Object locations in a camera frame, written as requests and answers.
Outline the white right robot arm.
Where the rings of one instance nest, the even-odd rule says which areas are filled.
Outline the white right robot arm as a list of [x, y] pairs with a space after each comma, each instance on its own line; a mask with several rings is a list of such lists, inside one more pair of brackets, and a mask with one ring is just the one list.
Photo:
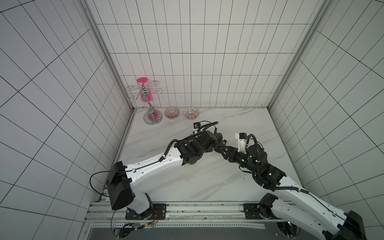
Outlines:
[[268, 155], [253, 134], [240, 133], [238, 146], [222, 140], [215, 150], [230, 163], [247, 169], [253, 180], [268, 193], [259, 201], [258, 213], [292, 223], [319, 240], [365, 240], [362, 217], [344, 212], [321, 200], [268, 162]]

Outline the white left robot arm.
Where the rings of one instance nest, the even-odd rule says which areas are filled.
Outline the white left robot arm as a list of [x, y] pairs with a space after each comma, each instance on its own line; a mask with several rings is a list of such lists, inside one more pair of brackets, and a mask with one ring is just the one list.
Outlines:
[[[106, 197], [110, 199], [112, 210], [128, 208], [140, 215], [150, 212], [153, 209], [151, 198], [140, 190], [139, 185], [168, 170], [194, 165], [205, 153], [212, 152], [220, 142], [216, 128], [218, 123], [209, 122], [194, 129], [194, 133], [188, 137], [171, 140], [163, 154], [126, 166], [117, 162], [109, 171], [96, 172], [90, 176], [90, 187], [97, 192], [92, 185], [92, 179], [98, 174], [107, 173]], [[208, 130], [212, 126], [215, 127], [214, 132]]]

